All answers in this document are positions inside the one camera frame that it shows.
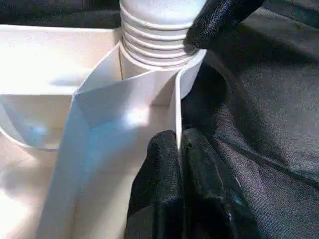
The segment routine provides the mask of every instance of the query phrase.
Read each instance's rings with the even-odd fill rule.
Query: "gloved hand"
[[[208,0],[192,27],[186,42],[197,48],[209,48],[214,38],[247,18],[264,0]]]

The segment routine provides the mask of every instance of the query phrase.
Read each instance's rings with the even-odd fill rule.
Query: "black cloth background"
[[[203,65],[182,116],[231,168],[263,238],[316,239],[319,67],[309,49],[319,34],[291,26],[281,40],[249,24],[215,38],[207,63],[223,76]]]

